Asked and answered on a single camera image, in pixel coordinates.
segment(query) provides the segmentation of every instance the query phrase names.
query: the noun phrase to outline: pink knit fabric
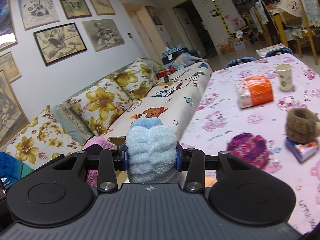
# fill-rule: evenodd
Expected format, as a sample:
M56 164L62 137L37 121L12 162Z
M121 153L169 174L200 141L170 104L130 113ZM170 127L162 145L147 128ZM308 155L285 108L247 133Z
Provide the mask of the pink knit fabric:
M118 148L116 145L114 145L113 143L109 142L108 140L100 136L100 137L94 137L88 140L87 143L84 145L83 149L88 148L92 144L99 144L104 150L109 148ZM91 187L96 187L97 180L98 180L98 170L89 170L87 174L87 183Z
M259 169L266 167L271 154L265 139L251 133L242 133L233 137L228 143L227 151Z

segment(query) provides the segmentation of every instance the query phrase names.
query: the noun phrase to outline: blue star print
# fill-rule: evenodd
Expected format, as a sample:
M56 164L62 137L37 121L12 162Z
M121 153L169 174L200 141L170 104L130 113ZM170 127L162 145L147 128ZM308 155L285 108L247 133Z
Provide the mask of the blue star print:
M206 63L202 63L201 65L199 65L199 68L201 68L201 67L208 68L208 65Z
M192 106L193 101L191 98L184 98L186 100L186 103L188 103L190 106Z

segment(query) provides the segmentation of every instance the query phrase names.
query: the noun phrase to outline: pink tablecloth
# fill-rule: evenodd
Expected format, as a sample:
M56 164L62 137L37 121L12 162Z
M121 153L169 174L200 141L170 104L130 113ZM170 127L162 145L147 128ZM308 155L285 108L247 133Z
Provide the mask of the pink tablecloth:
M275 67L282 63L293 66L294 90L283 92ZM274 102L240 109L235 84L251 75L270 79ZM285 121L293 107L320 111L320 76L290 54L282 54L255 62L216 71L212 74L204 97L180 143L217 155L240 133L261 135L272 153L265 171L285 181L295 191L296 208L289 220L292 227L306 233L320 221L320 153L303 164L287 150Z

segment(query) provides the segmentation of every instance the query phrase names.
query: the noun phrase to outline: blue stool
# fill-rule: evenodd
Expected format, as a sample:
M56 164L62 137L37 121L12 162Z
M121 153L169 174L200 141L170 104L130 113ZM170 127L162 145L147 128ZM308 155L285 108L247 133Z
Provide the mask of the blue stool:
M292 50L284 47L284 48L279 48L279 49L274 49L269 51L265 57L272 57L272 56L276 56L276 55L280 55L280 54L284 54L284 53L290 53L293 54Z
M228 63L227 67L233 67L236 65L240 65L240 64L248 63L248 62L252 62L252 61L256 61L256 59L254 57L243 57L243 58L239 58L239 59L230 61Z

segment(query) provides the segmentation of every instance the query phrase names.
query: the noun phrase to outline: small blue box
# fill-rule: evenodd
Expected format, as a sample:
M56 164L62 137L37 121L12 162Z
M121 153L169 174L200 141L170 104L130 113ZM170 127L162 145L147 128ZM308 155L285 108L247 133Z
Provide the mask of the small blue box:
M285 145L294 154L299 163L305 162L312 157L319 149L319 141L313 139L310 143L301 144L286 138Z

